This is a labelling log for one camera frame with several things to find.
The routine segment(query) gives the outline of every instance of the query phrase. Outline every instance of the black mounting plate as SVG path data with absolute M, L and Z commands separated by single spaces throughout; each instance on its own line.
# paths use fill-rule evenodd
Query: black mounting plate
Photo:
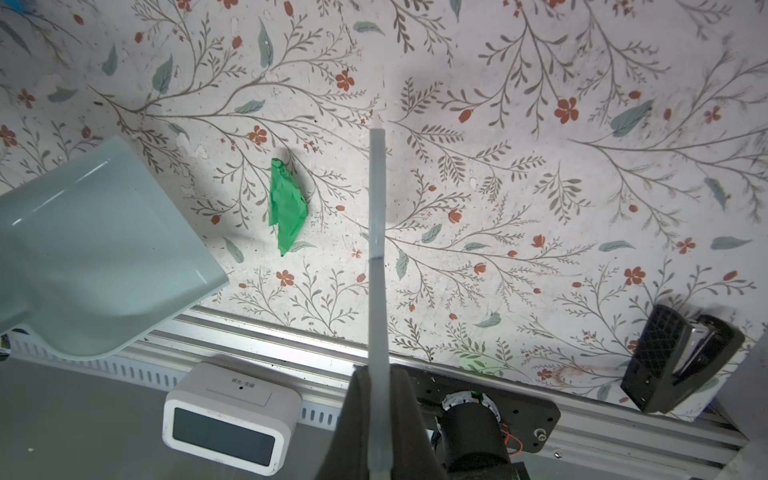
M 442 408 L 436 407 L 441 405 L 442 400 L 447 395 L 464 390 L 482 392 L 495 402 L 502 416 L 502 423 L 506 423 L 509 432 L 522 442 L 524 452 L 541 451 L 546 440 L 539 440 L 534 432 L 544 429 L 549 438 L 560 419 L 558 406 L 546 399 L 506 392 L 421 369 L 405 366 L 401 368 L 407 370 L 411 377 L 413 390 L 422 406 L 422 415 L 428 429 L 437 428 L 435 416 L 442 412 Z M 518 446 L 514 439 L 510 439 L 508 447 L 516 449 Z

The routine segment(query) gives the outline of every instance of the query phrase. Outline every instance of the black stapler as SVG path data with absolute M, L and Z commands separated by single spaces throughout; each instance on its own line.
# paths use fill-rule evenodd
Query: black stapler
M 669 412 L 723 368 L 743 341 L 735 326 L 714 316 L 688 320 L 656 305 L 621 389 L 643 413 Z

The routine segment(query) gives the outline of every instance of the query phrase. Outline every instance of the white digital clock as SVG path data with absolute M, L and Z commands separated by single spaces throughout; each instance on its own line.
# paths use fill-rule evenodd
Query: white digital clock
M 298 393 L 208 363 L 165 399 L 163 441 L 182 452 L 260 475 L 285 462 L 301 410 Z

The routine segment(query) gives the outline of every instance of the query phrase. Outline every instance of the long plastic rod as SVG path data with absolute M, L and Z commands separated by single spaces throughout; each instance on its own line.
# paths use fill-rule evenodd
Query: long plastic rod
M 386 139 L 382 128 L 370 131 L 368 371 L 371 412 L 368 470 L 371 480 L 389 480 L 392 429 L 389 420 L 389 340 L 386 329 L 384 224 L 386 220 Z

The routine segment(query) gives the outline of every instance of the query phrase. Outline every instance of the metal extrusion frame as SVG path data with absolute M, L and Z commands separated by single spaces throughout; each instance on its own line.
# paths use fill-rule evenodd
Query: metal extrusion frame
M 366 346 L 203 307 L 158 326 L 118 356 L 190 370 L 200 361 L 251 372 L 297 390 L 304 400 L 341 408 L 349 377 L 366 364 Z M 748 443 L 728 421 L 707 412 L 684 422 L 554 390 L 392 354 L 393 364 L 548 399 L 561 418 L 546 448 L 565 462 L 631 478 L 714 480 Z

